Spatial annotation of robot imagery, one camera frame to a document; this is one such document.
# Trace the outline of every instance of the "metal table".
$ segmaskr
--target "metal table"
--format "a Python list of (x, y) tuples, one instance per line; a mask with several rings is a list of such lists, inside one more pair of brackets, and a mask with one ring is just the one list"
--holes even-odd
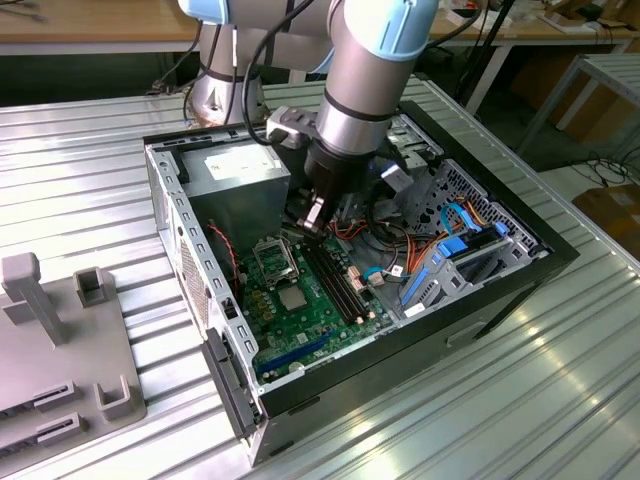
[[(622, 98), (640, 108), (640, 54), (578, 55), (573, 59), (573, 62), (571, 62), (565, 74), (542, 104), (538, 113), (529, 122), (520, 145), (516, 149), (518, 155), (524, 154), (529, 145), (531, 145), (540, 128), (544, 125), (545, 120), (558, 106), (562, 96), (581, 72), (589, 75), (591, 80), (570, 107), (569, 110), (574, 111), (568, 110), (565, 117), (569, 115), (573, 118), (598, 85), (609, 87)], [(563, 130), (568, 124), (569, 122), (563, 118), (558, 124), (558, 128)], [(621, 153), (627, 150), (638, 135), (640, 135), (640, 129), (631, 132), (619, 145), (614, 157), (619, 157)]]
[[(270, 88), (318, 105), (320, 83)], [(108, 268), (149, 413), (27, 478), (637, 478), (639, 265), (437, 87), (418, 102), (581, 257), (497, 331), (251, 471), (155, 234), (142, 135), (184, 128), (178, 97), (0, 111), (0, 255), (44, 280)]]

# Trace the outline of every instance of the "floor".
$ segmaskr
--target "floor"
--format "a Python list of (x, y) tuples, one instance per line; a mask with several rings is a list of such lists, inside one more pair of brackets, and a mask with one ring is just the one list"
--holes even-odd
[[(453, 95), (458, 83), (460, 71), (467, 62), (467, 49), (447, 49), (451, 57), (442, 51), (433, 51), (423, 55), (418, 63), (420, 71), (429, 76), (445, 92)], [(510, 72), (502, 71), (508, 76)], [(508, 89), (508, 78), (496, 80), (487, 94), (476, 117), (507, 146), (515, 148), (535, 111)], [(632, 128), (640, 119), (633, 119), (628, 128)], [(586, 159), (591, 152), (606, 156), (615, 145), (613, 142), (601, 145), (581, 145), (564, 132), (547, 123), (540, 130), (534, 144), (524, 155), (524, 160), (537, 171), (545, 171), (565, 163)]]

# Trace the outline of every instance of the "black cable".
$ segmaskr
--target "black cable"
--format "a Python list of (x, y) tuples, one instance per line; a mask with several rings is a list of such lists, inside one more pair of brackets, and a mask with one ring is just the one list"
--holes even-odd
[(296, 8), (291, 10), (288, 14), (282, 17), (282, 20), (278, 22), (271, 30), (269, 30), (264, 38), (260, 41), (258, 46), (256, 47), (256, 51), (253, 53), (253, 57), (247, 66), (247, 71), (244, 75), (244, 82), (242, 83), (242, 119), (244, 120), (245, 128), (249, 133), (249, 136), (259, 145), (269, 146), (271, 142), (267, 139), (260, 138), (256, 131), (253, 128), (253, 124), (251, 123), (251, 119), (249, 118), (249, 82), (251, 79), (251, 71), (258, 63), (258, 59), (262, 54), (262, 51), (266, 48), (267, 44), (271, 40), (271, 37), (274, 37), (282, 27), (288, 22), (293, 21), (298, 15), (304, 12), (315, 0), (305, 0)]
[(191, 95), (191, 91), (193, 90), (193, 85), (189, 85), (187, 91), (184, 94), (184, 100), (182, 101), (182, 118), (184, 118), (185, 122), (189, 121), (187, 117), (187, 102), (189, 101), (189, 96)]
[(178, 88), (173, 92), (173, 93), (176, 93), (176, 92), (181, 92), (185, 89), (187, 90), (184, 94), (184, 100), (182, 102), (182, 117), (184, 118), (185, 122), (189, 121), (189, 119), (187, 118), (187, 102), (189, 101), (189, 96), (193, 91), (193, 86), (195, 85), (195, 83), (201, 78), (204, 78), (205, 75), (209, 74), (209, 69), (211, 68), (211, 62), (213, 61), (213, 54), (216, 50), (216, 47), (218, 46), (219, 37), (220, 37), (220, 25), (216, 25), (216, 32), (213, 35), (213, 42), (211, 42), (211, 51), (209, 52), (209, 58), (207, 59), (207, 68), (203, 69), (202, 72), (196, 78), (194, 78), (193, 80), (189, 80), (182, 87)]
[(191, 55), (193, 53), (193, 51), (196, 49), (196, 47), (198, 46), (198, 41), (200, 40), (200, 33), (201, 32), (202, 32), (202, 20), (200, 20), (198, 22), (198, 28), (196, 29), (196, 35), (193, 38), (193, 42), (191, 43), (191, 46), (189, 46), (187, 51), (182, 54), (182, 56), (178, 59), (178, 61), (175, 63), (175, 65), (173, 67), (171, 67), (162, 76), (162, 78), (160, 78), (159, 80), (156, 80), (155, 82), (153, 82), (153, 85), (151, 87), (151, 92), (150, 93), (160, 93), (161, 91), (164, 90), (164, 82), (167, 79), (167, 77), (169, 75), (171, 75), (173, 72), (175, 72), (176, 69), (182, 64), (182, 62), (184, 62), (187, 59), (187, 57), (189, 57), (189, 55)]
[(218, 46), (218, 39), (220, 38), (220, 28), (221, 28), (220, 25), (216, 25), (216, 31), (213, 34), (213, 41), (211, 42), (211, 51), (209, 52), (209, 58), (207, 59), (207, 65), (206, 65), (207, 68), (203, 68), (202, 72), (200, 72), (200, 74), (196, 78), (189, 80), (187, 83), (185, 83), (181, 87), (178, 87), (177, 89), (175, 89), (172, 93), (181, 92), (185, 88), (192, 87), (193, 85), (195, 85), (195, 83), (198, 80), (201, 80), (207, 75), (209, 75), (209, 69), (211, 68), (211, 62), (213, 61), (213, 55), (216, 51), (216, 47)]
[(640, 150), (640, 146), (637, 146), (635, 148), (632, 148), (631, 150), (629, 150), (624, 157), (622, 157), (622, 160), (620, 160), (620, 163), (624, 164), (627, 162), (627, 160), (629, 160), (629, 156), (634, 153), (637, 152), (638, 150)]
[(443, 37), (438, 38), (437, 40), (434, 40), (433, 42), (429, 42), (427, 44), (427, 46), (424, 48), (425, 50), (428, 50), (430, 48), (435, 48), (437, 46), (442, 45), (444, 42), (448, 42), (449, 40), (451, 40), (454, 37), (457, 37), (458, 35), (460, 35), (462, 32), (464, 32), (466, 29), (468, 29), (471, 25), (474, 24), (474, 22), (480, 18), (480, 14), (482, 13), (482, 8), (480, 7), (480, 2), (478, 0), (474, 0), (474, 2), (476, 4), (476, 13), (474, 13), (473, 17), (469, 18), (469, 20), (467, 20), (465, 23), (463, 23), (462, 25), (460, 25), (458, 28), (456, 28), (455, 30), (450, 31), (449, 33), (447, 33), (446, 35), (444, 35)]
[(231, 75), (231, 96), (229, 97), (229, 104), (227, 105), (227, 114), (224, 117), (223, 125), (227, 125), (229, 123), (229, 118), (231, 117), (231, 109), (233, 108), (233, 101), (235, 100), (235, 97), (236, 97), (236, 79), (238, 77), (238, 61), (236, 57), (237, 32), (238, 32), (238, 27), (234, 26), (233, 27), (233, 52), (231, 53), (233, 55), (233, 74)]
[(476, 38), (476, 43), (473, 45), (471, 52), (467, 58), (467, 63), (465, 63), (463, 69), (460, 71), (460, 76), (458, 77), (458, 81), (456, 82), (456, 90), (460, 87), (460, 84), (464, 80), (464, 78), (469, 74), (469, 66), (471, 63), (469, 60), (475, 54), (476, 48), (478, 48), (478, 44), (480, 43), (480, 39), (482, 38), (482, 32), (484, 31), (484, 26), (487, 23), (487, 17), (489, 16), (489, 10), (491, 7), (489, 6), (489, 2), (487, 2), (486, 8), (484, 9), (484, 18), (482, 19), (482, 25), (480, 26), (480, 32), (478, 32), (478, 36)]
[[(598, 179), (596, 180), (592, 176), (582, 173), (576, 168), (576, 165), (587, 165), (591, 172), (593, 172), (593, 174), (598, 177)], [(586, 161), (573, 163), (568, 166), (581, 177), (586, 178), (587, 180), (590, 180), (596, 185), (604, 188), (608, 188), (610, 185), (623, 185), (626, 182), (631, 182), (637, 185), (638, 182), (634, 178), (634, 174), (635, 176), (640, 178), (640, 170), (636, 169), (636, 167), (634, 167), (633, 165), (627, 165), (624, 162), (618, 162), (615, 160), (604, 159), (594, 151), (589, 152), (589, 156)], [(606, 177), (602, 174), (601, 171), (598, 170), (598, 168), (605, 169), (620, 178)]]
[(469, 74), (461, 82), (460, 88), (456, 90), (454, 95), (454, 99), (456, 101), (463, 102), (466, 99), (467, 92), (472, 91), (473, 85), (476, 85), (480, 80), (480, 76), (484, 72), (484, 68), (482, 68), (482, 66), (488, 61), (489, 55), (491, 54), (491, 44), (498, 35), (498, 32), (500, 31), (500, 28), (502, 27), (502, 24), (504, 23), (505, 18), (507, 18), (509, 10), (511, 10), (514, 3), (515, 0), (505, 0), (502, 4), (498, 18), (496, 18), (489, 34), (484, 39), (480, 52), (473, 56), (474, 59), (471, 67), (469, 68)]

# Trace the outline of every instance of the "red wire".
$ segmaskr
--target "red wire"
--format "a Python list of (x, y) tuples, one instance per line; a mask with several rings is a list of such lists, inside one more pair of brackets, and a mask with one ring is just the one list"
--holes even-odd
[(358, 227), (358, 229), (355, 232), (351, 233), (351, 235), (346, 235), (346, 234), (343, 235), (342, 233), (336, 231), (336, 237), (338, 237), (340, 240), (353, 240), (354, 238), (356, 238), (360, 234), (360, 232), (362, 232), (366, 228), (367, 228), (366, 224), (362, 225), (362, 226)]
[(238, 263), (236, 262), (236, 254), (233, 251), (233, 247), (231, 246), (231, 242), (226, 237), (224, 233), (220, 231), (218, 227), (214, 227), (213, 225), (207, 225), (211, 230), (216, 232), (224, 243), (227, 245), (227, 249), (229, 250), (229, 256), (231, 257), (231, 264), (233, 265), (233, 290), (236, 295), (238, 295)]

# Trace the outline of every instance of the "cardboard box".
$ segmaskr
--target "cardboard box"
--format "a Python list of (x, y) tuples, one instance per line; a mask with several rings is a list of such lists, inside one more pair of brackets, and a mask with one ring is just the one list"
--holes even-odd
[(561, 27), (580, 27), (586, 22), (584, 18), (567, 18), (556, 12), (545, 12), (544, 16), (551, 23), (555, 23)]
[(628, 0), (607, 0), (605, 4), (602, 5), (602, 18), (617, 20), (618, 15), (622, 13), (622, 9), (627, 2)]
[(640, 260), (640, 186), (594, 188), (573, 204)]

